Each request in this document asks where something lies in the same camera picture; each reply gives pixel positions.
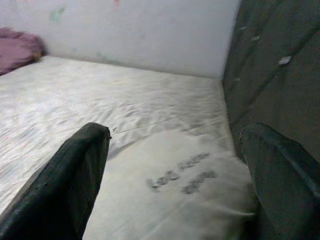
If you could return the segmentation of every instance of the white mattress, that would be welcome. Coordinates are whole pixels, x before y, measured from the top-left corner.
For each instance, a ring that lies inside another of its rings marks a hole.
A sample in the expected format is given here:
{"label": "white mattress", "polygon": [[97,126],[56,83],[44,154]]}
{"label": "white mattress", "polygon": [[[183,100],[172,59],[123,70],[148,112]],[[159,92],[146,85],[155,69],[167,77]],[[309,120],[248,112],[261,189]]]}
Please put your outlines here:
{"label": "white mattress", "polygon": [[211,134],[232,151],[217,79],[45,56],[0,76],[0,213],[81,126],[111,131],[109,159],[164,130]]}

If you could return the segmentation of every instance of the pink cloth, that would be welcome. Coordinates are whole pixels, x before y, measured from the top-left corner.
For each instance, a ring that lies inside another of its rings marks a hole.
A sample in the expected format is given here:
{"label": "pink cloth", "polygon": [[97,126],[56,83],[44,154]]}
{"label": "pink cloth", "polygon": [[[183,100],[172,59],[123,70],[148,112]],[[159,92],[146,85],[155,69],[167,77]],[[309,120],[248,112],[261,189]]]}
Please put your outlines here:
{"label": "pink cloth", "polygon": [[43,53],[44,46],[38,36],[0,28],[0,75],[31,63]]}

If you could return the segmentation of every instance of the wrinkled bed sheet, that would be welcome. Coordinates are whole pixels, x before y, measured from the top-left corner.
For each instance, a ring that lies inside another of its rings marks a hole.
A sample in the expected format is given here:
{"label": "wrinkled bed sheet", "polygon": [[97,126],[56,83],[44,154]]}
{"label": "wrinkled bed sheet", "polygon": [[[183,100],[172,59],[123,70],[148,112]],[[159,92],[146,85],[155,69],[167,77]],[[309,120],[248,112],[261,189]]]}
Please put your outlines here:
{"label": "wrinkled bed sheet", "polygon": [[0,76],[0,213],[88,122],[111,131],[108,160],[165,130],[211,134],[233,151],[217,79],[45,56]]}

